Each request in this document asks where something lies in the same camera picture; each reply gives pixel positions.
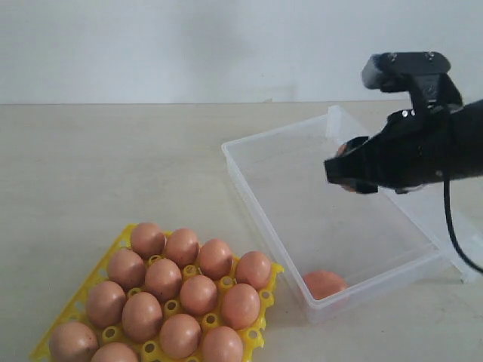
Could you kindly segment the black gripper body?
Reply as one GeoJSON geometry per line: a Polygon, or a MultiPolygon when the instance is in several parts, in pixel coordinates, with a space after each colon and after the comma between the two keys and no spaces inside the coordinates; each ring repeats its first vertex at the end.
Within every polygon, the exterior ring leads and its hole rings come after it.
{"type": "Polygon", "coordinates": [[[437,107],[428,115],[389,116],[369,140],[369,183],[409,192],[460,178],[460,110],[437,107]]]}

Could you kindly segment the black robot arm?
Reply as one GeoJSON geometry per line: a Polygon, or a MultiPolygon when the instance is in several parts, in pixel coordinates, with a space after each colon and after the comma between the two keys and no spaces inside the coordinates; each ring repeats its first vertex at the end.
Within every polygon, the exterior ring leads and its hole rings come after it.
{"type": "Polygon", "coordinates": [[[325,161],[327,180],[359,194],[397,194],[482,175],[482,103],[403,109],[372,137],[356,137],[325,161]]]}

